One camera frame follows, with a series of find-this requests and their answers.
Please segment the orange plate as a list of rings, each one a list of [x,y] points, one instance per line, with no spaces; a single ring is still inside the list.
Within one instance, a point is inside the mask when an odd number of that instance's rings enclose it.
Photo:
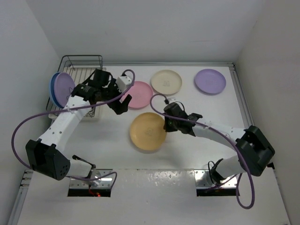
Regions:
[[[141,150],[155,151],[166,139],[165,120],[158,114],[145,112],[137,116],[130,126],[132,143]]]

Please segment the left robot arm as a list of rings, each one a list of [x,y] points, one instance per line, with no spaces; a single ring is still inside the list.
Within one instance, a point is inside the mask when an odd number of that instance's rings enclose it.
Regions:
[[[68,101],[52,125],[36,141],[29,140],[25,146],[30,168],[55,180],[72,177],[93,180],[96,166],[80,157],[67,158],[63,151],[72,133],[84,116],[93,108],[108,105],[117,115],[128,111],[132,97],[128,91],[133,87],[135,74],[125,72],[117,79],[100,69],[84,82],[75,86]]]

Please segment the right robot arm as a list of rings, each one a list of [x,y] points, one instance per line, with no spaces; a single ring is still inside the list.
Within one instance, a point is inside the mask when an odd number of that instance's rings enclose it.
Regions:
[[[256,126],[235,128],[216,124],[204,120],[197,113],[187,114],[176,102],[164,108],[164,117],[166,132],[180,131],[206,138],[235,151],[235,156],[218,160],[210,169],[211,181],[216,184],[240,173],[259,177],[275,155],[274,148]]]

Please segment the lilac plate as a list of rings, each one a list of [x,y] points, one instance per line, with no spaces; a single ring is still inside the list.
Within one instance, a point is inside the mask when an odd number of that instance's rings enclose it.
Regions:
[[[61,108],[66,106],[74,88],[75,82],[68,73],[62,72],[55,77],[53,91],[56,101]]]
[[[194,77],[194,82],[200,91],[209,95],[220,94],[226,87],[225,77],[214,69],[199,71]]]

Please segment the blue plate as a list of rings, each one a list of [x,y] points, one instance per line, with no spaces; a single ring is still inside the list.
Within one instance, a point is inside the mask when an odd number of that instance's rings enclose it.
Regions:
[[[56,77],[59,75],[59,72],[55,73],[51,79],[50,79],[50,82],[49,82],[49,98],[50,100],[52,101],[52,103],[60,108],[60,104],[57,102],[56,100],[56,97],[55,97],[55,94],[54,94],[54,82],[55,82],[55,79]]]

